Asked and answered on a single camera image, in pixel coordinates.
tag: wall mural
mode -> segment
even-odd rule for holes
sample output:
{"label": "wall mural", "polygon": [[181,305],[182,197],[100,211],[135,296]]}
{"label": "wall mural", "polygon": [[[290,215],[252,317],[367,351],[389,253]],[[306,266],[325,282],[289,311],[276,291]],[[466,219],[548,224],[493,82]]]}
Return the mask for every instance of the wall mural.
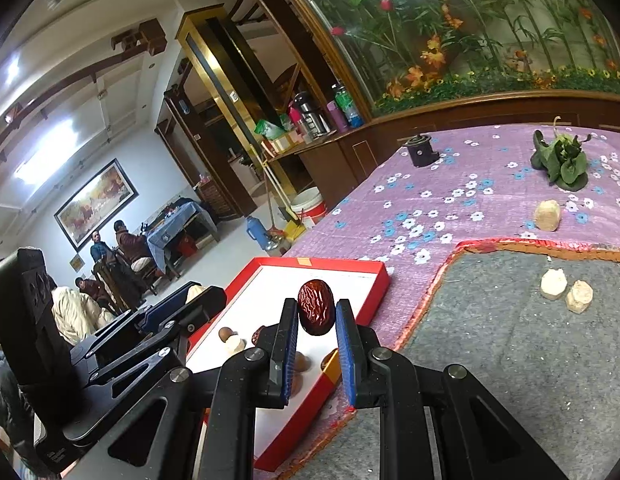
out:
{"label": "wall mural", "polygon": [[118,161],[100,170],[54,215],[63,233],[78,250],[91,234],[106,223],[125,204],[138,196]]}

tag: beige jacket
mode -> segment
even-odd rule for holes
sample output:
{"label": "beige jacket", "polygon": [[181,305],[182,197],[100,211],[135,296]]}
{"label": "beige jacket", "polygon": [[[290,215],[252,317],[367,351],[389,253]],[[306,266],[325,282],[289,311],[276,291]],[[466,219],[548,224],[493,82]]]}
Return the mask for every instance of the beige jacket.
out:
{"label": "beige jacket", "polygon": [[114,319],[107,310],[87,294],[67,286],[52,291],[52,314],[59,332],[68,343],[75,345],[103,328]]}

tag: black jacket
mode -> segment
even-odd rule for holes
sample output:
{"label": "black jacket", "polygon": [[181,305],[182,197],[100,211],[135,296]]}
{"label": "black jacket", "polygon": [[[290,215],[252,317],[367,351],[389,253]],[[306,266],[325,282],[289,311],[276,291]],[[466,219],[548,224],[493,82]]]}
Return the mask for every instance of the black jacket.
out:
{"label": "black jacket", "polygon": [[46,477],[50,470],[34,451],[34,410],[18,389],[18,383],[0,351],[0,426],[14,450],[35,475]]}

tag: tile floor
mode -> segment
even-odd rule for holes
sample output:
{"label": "tile floor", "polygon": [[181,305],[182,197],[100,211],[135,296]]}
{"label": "tile floor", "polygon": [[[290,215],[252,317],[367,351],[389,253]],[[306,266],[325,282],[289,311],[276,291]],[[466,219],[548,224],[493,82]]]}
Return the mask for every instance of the tile floor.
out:
{"label": "tile floor", "polygon": [[[256,197],[254,200],[259,207],[252,213],[252,216],[261,220],[267,229],[270,227],[271,221],[266,195]],[[285,227],[285,221],[276,209],[275,223],[279,228]],[[158,303],[180,286],[190,281],[201,283],[203,286],[217,285],[226,287],[252,258],[267,256],[267,253],[261,250],[259,244],[248,236],[245,227],[245,218],[222,222],[219,225],[221,241],[212,241],[199,250],[197,254],[180,264],[177,269],[181,273],[179,279],[173,280],[173,282],[160,280],[157,283],[158,295],[147,295],[146,300],[148,303]]]}

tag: ceiling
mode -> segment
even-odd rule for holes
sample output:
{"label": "ceiling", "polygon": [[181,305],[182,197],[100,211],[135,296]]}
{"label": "ceiling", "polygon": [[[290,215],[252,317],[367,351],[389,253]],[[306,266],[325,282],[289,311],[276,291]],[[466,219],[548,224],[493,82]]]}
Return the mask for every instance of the ceiling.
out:
{"label": "ceiling", "polygon": [[[75,82],[28,115],[0,146],[0,243],[18,238],[29,221],[57,196],[84,165],[117,137],[143,125],[154,126],[162,110],[163,92],[177,75],[184,57],[174,40],[186,10],[222,2],[228,12],[237,0],[35,0],[0,49],[0,133],[5,114],[19,102],[25,106],[62,78],[94,62],[122,52],[112,51],[110,38],[157,18],[168,46],[157,56],[143,53],[111,69]],[[244,0],[235,20],[249,14],[254,0]],[[254,12],[252,20],[263,15]],[[276,34],[267,21],[246,23],[247,39],[264,43]],[[205,91],[193,101],[205,98]],[[77,151],[44,184],[26,184],[14,172],[27,162],[59,124],[70,121]]]}

